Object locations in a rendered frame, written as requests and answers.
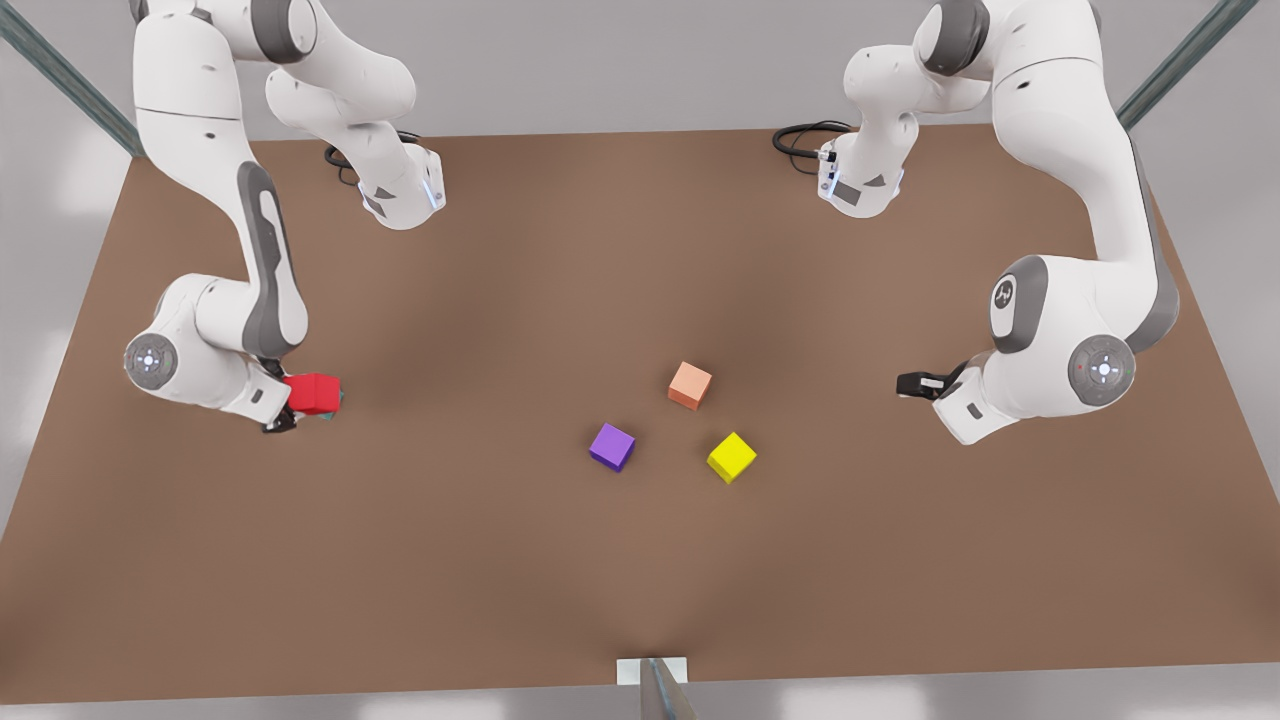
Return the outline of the red wooden cube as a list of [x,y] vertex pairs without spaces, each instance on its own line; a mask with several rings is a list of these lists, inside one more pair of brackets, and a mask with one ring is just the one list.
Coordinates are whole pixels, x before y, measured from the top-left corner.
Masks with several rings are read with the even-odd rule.
[[339,378],[320,373],[287,375],[285,383],[292,388],[289,405],[294,413],[310,416],[328,413],[342,389]]

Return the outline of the yellow wooden cube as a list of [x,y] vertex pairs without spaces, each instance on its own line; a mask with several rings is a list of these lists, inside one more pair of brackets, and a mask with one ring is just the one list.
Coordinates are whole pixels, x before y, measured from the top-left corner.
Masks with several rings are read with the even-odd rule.
[[707,464],[723,483],[732,484],[756,457],[756,451],[733,432],[710,451]]

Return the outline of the orange wooden cube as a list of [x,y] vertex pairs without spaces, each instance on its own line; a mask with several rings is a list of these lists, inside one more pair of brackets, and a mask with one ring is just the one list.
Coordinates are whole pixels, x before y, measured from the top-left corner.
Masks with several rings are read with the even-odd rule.
[[705,398],[710,379],[710,373],[690,363],[681,363],[668,384],[667,396],[672,401],[696,411]]

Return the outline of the purple wooden cube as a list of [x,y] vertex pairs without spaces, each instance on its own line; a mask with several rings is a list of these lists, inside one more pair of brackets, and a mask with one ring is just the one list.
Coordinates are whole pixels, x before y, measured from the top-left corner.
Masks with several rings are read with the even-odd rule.
[[612,471],[621,473],[630,460],[635,445],[635,437],[607,421],[590,443],[589,455]]

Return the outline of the silver frame post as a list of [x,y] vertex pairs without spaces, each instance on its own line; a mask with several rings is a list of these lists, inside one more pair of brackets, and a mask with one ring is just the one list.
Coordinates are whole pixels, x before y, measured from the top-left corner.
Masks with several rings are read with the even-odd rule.
[[616,684],[637,685],[640,720],[698,720],[684,692],[689,683],[686,657],[618,659]]
[[1217,0],[1117,109],[1123,128],[1132,132],[1258,4],[1260,0]]
[[131,156],[145,156],[134,124],[82,76],[9,0],[0,0],[0,38],[4,38]]

